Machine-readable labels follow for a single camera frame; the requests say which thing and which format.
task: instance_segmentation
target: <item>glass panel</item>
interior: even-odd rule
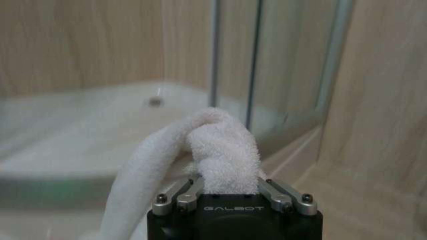
[[[220,1],[217,38],[217,103],[247,121],[257,0]]]
[[[249,129],[267,136],[315,111],[336,0],[261,1]]]

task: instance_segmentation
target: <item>white towel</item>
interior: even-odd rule
[[[128,240],[181,150],[192,152],[204,192],[255,194],[260,158],[252,134],[220,109],[207,108],[145,138],[112,184],[103,240]]]

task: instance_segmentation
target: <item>wood grain wall panel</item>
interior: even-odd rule
[[[292,115],[316,106],[336,4],[338,0],[304,1],[288,98],[283,104],[283,111]]]
[[[164,77],[208,89],[211,69],[211,1],[161,0]]]
[[[355,2],[318,166],[327,239],[427,238],[427,1]]]
[[[427,2],[400,3],[355,4],[320,162],[418,191],[427,181]]]
[[[221,1],[219,12],[217,105],[237,115],[244,122],[251,82],[257,1]],[[231,97],[240,103],[237,112],[225,104],[224,97]]]
[[[281,110],[291,89],[303,1],[263,1],[253,103]]]
[[[163,77],[161,3],[1,0],[3,97]]]

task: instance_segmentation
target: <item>white shower base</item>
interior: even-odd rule
[[[159,107],[149,106],[155,96],[163,99]],[[227,97],[220,102],[244,119],[245,103]],[[167,81],[3,100],[0,176],[115,175],[141,140],[207,106],[207,92]],[[277,114],[264,108],[256,113],[263,121],[253,132],[260,133]]]

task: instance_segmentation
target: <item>drain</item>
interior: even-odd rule
[[[148,100],[148,105],[152,108],[159,108],[164,104],[164,100],[160,96],[152,96]]]

